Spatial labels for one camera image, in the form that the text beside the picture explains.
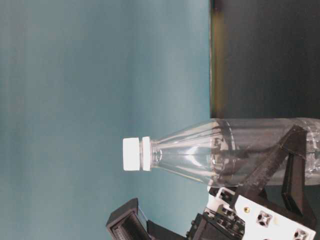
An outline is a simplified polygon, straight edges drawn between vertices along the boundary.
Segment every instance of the bottle cap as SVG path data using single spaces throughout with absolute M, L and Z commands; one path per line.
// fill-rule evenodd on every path
M 143 152 L 143 170 L 150 171 L 151 166 L 151 144 L 150 137 L 142 138 L 142 152 Z
M 123 139 L 123 170 L 140 170 L 140 146 L 139 138 L 131 137 Z

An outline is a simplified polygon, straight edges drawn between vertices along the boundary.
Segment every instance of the bottle neck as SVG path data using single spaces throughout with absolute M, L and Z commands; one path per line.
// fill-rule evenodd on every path
M 150 137 L 143 137 L 139 142 L 140 148 L 140 169 L 151 171 L 151 168 L 156 164 L 157 144 L 150 140 Z

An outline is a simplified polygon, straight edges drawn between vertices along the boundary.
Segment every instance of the clear plastic bottle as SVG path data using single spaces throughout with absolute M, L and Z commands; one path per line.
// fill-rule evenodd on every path
M 320 120 L 312 118 L 214 118 L 160 139 L 125 138 L 123 167 L 161 168 L 212 187 L 237 186 L 293 125 L 307 131 L 305 184 L 320 184 Z M 269 185 L 282 184 L 285 166 Z

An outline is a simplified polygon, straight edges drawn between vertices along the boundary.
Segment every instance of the teal wall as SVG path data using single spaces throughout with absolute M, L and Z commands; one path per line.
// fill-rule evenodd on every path
M 0 0 L 0 239 L 108 239 L 130 195 L 132 9 Z
M 159 138 L 209 119 L 209 1 L 136 0 L 132 136 Z M 207 187 L 160 169 L 129 173 L 152 221 L 184 235 Z
M 110 239 L 139 197 L 183 234 L 206 187 L 122 171 L 122 138 L 209 118 L 208 1 L 0 0 L 0 239 Z

